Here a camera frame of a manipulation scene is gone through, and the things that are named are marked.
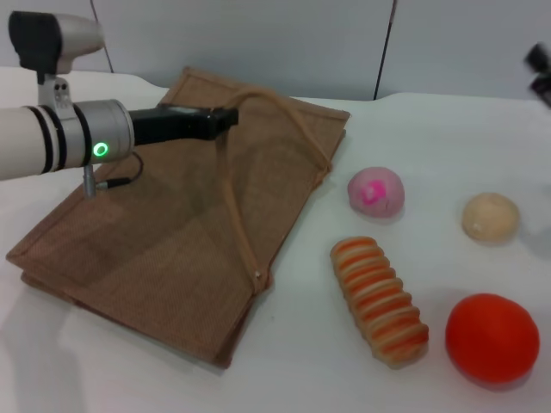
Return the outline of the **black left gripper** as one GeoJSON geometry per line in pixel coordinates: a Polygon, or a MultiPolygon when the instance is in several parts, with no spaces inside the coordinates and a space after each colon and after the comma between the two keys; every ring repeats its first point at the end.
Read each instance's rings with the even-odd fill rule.
{"type": "Polygon", "coordinates": [[[211,141],[238,124],[237,108],[207,109],[158,106],[131,110],[134,144],[152,145],[179,139],[211,141]]]}

